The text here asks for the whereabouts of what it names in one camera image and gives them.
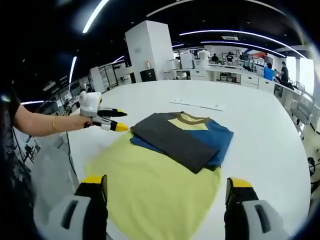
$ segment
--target person in blue shirt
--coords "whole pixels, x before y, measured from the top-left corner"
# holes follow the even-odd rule
[[[267,67],[264,68],[263,77],[268,80],[274,79],[274,71],[272,70],[272,64],[269,62]]]

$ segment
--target round table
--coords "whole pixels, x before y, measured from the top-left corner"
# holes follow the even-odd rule
[[[181,99],[198,105],[219,105],[223,110],[170,103]],[[299,134],[277,98],[268,92],[234,84],[162,80],[119,86],[102,95],[102,105],[125,111],[114,118],[133,126],[153,113],[184,111],[209,117],[234,132],[221,166],[221,186],[203,223],[193,238],[225,238],[225,196],[228,177],[249,181],[260,200],[280,214],[284,229],[293,235],[307,218],[310,176]],[[69,133],[70,149],[78,179],[84,165],[114,142],[121,133],[93,126]],[[126,237],[112,222],[107,232],[114,240]]]

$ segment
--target person in white shirt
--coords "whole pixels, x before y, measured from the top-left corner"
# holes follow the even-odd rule
[[[206,49],[202,49],[201,51],[199,51],[198,56],[199,56],[199,59],[201,59],[201,60],[210,60],[211,59],[211,54]]]

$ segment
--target gold bracelet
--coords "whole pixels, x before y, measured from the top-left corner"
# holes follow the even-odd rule
[[[60,133],[60,131],[56,128],[56,125],[55,125],[56,117],[58,117],[58,116],[54,116],[54,118],[52,119],[52,126],[53,126],[53,129],[56,133]]]

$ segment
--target black ceiling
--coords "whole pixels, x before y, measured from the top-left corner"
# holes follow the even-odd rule
[[[179,36],[180,33],[226,29],[265,35],[288,45],[304,41],[294,27],[292,18],[263,5],[246,0],[193,0],[167,8],[150,17],[147,14],[178,2],[176,0],[109,0],[88,33],[82,30],[100,0],[34,0],[10,1],[8,24],[5,28],[9,43],[5,48],[9,77],[23,101],[48,98],[43,92],[48,81],[68,75],[72,59],[78,56],[73,78],[86,75],[90,68],[110,63],[128,55],[125,32],[144,20],[168,24],[173,44],[200,46],[201,41],[223,41],[222,33],[199,33]],[[261,0],[278,9],[279,1]],[[307,29],[310,24],[300,21]],[[274,42],[237,34],[243,43],[271,50],[281,48]],[[27,86],[33,91],[26,92]]]

